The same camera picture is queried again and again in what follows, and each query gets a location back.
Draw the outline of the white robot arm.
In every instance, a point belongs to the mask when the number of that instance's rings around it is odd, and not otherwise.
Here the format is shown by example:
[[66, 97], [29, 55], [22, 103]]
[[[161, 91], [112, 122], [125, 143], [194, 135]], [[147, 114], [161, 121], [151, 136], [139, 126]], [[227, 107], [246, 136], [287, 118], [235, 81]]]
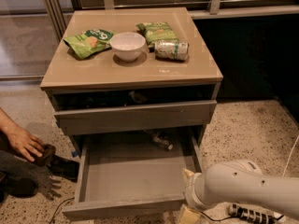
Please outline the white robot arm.
[[225, 161], [203, 173], [184, 170], [185, 199], [198, 211], [219, 203], [248, 203], [299, 219], [299, 178], [263, 175], [249, 160]]

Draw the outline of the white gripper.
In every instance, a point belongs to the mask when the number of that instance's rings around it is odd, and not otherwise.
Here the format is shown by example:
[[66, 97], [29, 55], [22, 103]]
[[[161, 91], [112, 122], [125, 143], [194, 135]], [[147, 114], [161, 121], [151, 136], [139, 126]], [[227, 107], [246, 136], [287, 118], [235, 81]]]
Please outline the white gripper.
[[206, 211], [208, 206], [204, 203], [205, 175], [194, 173], [191, 170], [183, 169], [185, 184], [184, 197], [187, 205], [197, 211]]

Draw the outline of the person's hand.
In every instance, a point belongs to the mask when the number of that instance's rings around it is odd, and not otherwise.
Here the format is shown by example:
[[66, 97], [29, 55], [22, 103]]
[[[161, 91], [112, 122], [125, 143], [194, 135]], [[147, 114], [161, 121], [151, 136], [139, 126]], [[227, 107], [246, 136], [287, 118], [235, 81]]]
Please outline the person's hand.
[[19, 125], [8, 126], [4, 129], [9, 146], [28, 161], [41, 157], [44, 153], [43, 142]]

